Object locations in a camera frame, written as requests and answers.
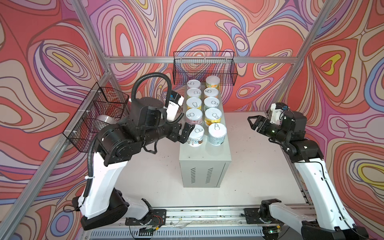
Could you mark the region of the white grey can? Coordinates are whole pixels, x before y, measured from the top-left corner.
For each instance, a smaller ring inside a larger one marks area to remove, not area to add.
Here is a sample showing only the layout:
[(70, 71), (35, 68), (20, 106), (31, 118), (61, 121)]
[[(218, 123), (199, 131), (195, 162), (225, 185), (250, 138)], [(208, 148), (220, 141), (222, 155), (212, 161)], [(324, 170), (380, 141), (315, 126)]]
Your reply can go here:
[(186, 112), (186, 122), (191, 125), (201, 125), (203, 121), (203, 113), (199, 109), (188, 109)]

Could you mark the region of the yellow can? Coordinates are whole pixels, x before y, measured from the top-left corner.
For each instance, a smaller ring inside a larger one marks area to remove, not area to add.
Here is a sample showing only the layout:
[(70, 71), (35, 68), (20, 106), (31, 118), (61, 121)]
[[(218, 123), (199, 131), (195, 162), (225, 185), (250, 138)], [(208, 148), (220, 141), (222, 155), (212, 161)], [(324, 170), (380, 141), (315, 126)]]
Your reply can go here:
[(186, 101), (187, 109), (199, 109), (202, 108), (202, 100), (197, 97), (188, 98)]
[(211, 124), (220, 123), (223, 113), (217, 108), (209, 108), (205, 111), (205, 125), (209, 127)]

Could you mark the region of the blue grey can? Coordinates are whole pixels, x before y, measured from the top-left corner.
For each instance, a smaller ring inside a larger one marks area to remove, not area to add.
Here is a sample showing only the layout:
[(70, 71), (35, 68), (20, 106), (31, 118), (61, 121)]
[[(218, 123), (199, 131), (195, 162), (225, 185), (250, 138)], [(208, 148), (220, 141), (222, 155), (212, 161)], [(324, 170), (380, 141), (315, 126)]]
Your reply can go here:
[(213, 123), (209, 126), (209, 137), (208, 141), (213, 146), (219, 146), (224, 143), (227, 135), (227, 128), (224, 124)]

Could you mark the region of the teal can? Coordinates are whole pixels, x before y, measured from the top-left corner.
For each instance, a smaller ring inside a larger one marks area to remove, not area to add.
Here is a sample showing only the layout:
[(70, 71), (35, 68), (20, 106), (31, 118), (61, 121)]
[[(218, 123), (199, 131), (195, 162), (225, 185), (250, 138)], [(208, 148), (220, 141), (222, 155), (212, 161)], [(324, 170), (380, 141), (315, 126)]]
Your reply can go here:
[(219, 105), (220, 101), (216, 97), (207, 97), (204, 99), (204, 111), (210, 108), (218, 108)]

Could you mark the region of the green labelled can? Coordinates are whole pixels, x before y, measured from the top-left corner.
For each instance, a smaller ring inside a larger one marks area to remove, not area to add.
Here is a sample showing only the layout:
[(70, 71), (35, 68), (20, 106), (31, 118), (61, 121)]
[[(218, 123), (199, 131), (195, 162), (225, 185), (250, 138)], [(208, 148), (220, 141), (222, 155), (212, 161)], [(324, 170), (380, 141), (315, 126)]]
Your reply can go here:
[(202, 91), (198, 88), (189, 88), (187, 90), (187, 97), (190, 98), (201, 98)]

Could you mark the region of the orange red labelled can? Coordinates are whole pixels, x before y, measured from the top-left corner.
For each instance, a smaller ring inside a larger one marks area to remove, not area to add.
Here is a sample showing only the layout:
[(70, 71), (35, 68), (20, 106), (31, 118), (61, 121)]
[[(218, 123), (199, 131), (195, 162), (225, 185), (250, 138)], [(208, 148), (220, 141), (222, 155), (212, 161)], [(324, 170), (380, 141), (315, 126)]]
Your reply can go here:
[(216, 88), (206, 88), (204, 89), (204, 98), (214, 97), (216, 98), (219, 95), (219, 90)]

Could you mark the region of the pink labelled can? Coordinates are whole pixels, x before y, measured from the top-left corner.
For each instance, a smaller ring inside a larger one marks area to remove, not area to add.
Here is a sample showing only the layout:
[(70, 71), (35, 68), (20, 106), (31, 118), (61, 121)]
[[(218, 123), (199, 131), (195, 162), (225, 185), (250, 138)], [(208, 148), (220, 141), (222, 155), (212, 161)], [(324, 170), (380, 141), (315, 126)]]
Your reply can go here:
[(187, 82), (187, 87), (188, 87), (188, 89), (192, 89), (192, 88), (200, 89), (201, 88), (201, 82), (199, 80), (189, 80)]

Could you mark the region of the orange green lidded can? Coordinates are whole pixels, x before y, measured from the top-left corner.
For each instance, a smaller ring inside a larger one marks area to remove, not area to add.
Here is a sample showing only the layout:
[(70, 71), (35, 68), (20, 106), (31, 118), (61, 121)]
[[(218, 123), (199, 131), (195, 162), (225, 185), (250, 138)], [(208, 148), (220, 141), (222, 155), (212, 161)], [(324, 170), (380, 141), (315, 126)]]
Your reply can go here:
[(206, 88), (215, 88), (219, 89), (220, 88), (220, 78), (215, 75), (208, 76), (206, 78)]

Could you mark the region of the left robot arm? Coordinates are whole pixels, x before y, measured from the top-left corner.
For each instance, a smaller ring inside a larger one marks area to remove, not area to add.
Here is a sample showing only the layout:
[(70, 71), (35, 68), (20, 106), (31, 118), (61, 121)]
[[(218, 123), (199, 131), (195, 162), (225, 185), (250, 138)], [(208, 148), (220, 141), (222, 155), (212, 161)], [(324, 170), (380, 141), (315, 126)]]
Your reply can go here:
[[(137, 98), (139, 86), (150, 78), (166, 81), (168, 89), (164, 102), (151, 97)], [(184, 113), (168, 120), (171, 96), (172, 82), (167, 75), (155, 72), (141, 76), (132, 88), (129, 116), (102, 127), (91, 140), (87, 152), (86, 187), (82, 195), (72, 200), (74, 211), (82, 214), (81, 225), (85, 231), (113, 224), (122, 218), (134, 219), (141, 225), (157, 219), (159, 225), (163, 225), (164, 220), (156, 215), (146, 199), (124, 197), (115, 185), (134, 155), (142, 150), (157, 154), (158, 150), (149, 150), (148, 145), (157, 145), (164, 138), (175, 143), (187, 142), (194, 126), (180, 123)]]

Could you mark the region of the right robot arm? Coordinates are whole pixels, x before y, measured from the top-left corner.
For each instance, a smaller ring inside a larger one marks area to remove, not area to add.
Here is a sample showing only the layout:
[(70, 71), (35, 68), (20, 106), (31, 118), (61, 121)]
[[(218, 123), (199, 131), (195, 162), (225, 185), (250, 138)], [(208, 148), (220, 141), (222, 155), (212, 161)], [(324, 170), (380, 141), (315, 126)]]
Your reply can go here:
[(247, 118), (252, 130), (279, 145), (302, 177), (316, 211), (307, 217), (278, 199), (263, 200), (258, 216), (265, 223), (280, 221), (304, 240), (367, 240), (369, 234), (358, 226), (344, 207), (334, 187), (324, 155), (318, 144), (305, 138), (307, 118), (291, 110), (277, 111), (272, 119)]

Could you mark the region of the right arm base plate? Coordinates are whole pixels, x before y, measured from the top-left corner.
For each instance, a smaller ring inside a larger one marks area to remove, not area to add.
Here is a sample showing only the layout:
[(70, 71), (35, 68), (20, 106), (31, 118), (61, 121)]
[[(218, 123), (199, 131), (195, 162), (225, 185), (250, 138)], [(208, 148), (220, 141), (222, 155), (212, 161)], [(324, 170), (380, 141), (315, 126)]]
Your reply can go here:
[(260, 216), (259, 208), (244, 208), (242, 216), (246, 219), (247, 224), (269, 224), (271, 221), (263, 219)]

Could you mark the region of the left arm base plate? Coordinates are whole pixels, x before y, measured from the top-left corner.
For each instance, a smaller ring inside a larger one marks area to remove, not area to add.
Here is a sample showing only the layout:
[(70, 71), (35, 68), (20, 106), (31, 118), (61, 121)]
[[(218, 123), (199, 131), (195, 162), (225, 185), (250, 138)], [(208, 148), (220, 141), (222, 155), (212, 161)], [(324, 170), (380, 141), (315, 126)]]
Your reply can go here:
[(134, 218), (126, 218), (126, 226), (144, 226), (144, 227), (161, 227), (166, 223), (167, 210), (166, 209), (154, 209), (142, 219), (137, 220)]

